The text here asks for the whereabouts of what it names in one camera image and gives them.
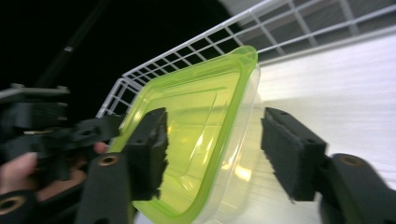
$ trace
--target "black metal frame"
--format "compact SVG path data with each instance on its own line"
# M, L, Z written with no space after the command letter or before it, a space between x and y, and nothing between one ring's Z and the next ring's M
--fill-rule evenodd
M276 178L295 201L313 201L319 192L323 223L396 223L396 191L367 161L327 157L326 143L285 111L266 108L262 126L262 150Z
M38 202L32 190L0 195L0 223L131 223L131 201L160 196L167 166L165 108L142 118L121 153L99 156L92 145L118 136L124 116L87 119L66 127L58 120L65 116L58 99L67 93L23 86L0 91L0 135L5 136L0 142L0 165L37 152L35 176L42 187L70 178L68 157L83 153L90 165L82 168L88 176L84 183L44 202Z

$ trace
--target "wire basket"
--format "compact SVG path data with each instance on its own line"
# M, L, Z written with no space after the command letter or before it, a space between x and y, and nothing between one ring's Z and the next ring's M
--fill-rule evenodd
M367 34L396 22L391 0L267 0L122 75L97 116L124 113L153 78L250 45L259 61Z

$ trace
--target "mounting hole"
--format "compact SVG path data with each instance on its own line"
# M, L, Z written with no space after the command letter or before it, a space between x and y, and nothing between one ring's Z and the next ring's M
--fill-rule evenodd
M22 196L14 196L0 201L0 216L8 214L15 209L21 207L25 203L25 198Z
M308 142L308 143L316 143L315 140L311 139L311 138L306 139L306 142Z
M96 220L93 224L110 224L110 220L107 218L101 218Z
M357 157L344 155L340 157L340 161L350 166L363 166L363 161Z
M116 163L118 160L119 160L118 157L111 155L111 156L103 157L101 160L99 160L98 164L100 166L109 166Z

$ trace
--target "black cable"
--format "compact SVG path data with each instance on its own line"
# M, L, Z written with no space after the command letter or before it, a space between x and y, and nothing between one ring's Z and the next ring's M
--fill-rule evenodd
M41 76L38 78L37 82L35 83L36 88L50 87L52 81L62 71L64 65L67 63L72 53L76 50L78 45L91 30L91 28L96 24L99 17L103 14L109 2L110 0L99 1L91 14L88 16L88 18L78 27L78 29L70 38L70 40L66 43L64 48L52 60L44 73L41 74Z

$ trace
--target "green container lid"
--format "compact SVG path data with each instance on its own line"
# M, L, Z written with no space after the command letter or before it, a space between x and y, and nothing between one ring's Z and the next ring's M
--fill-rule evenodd
M257 51L241 47L152 79L139 93L110 152L120 151L143 115L166 107L168 167L161 197L134 206L154 223L191 223L212 190Z

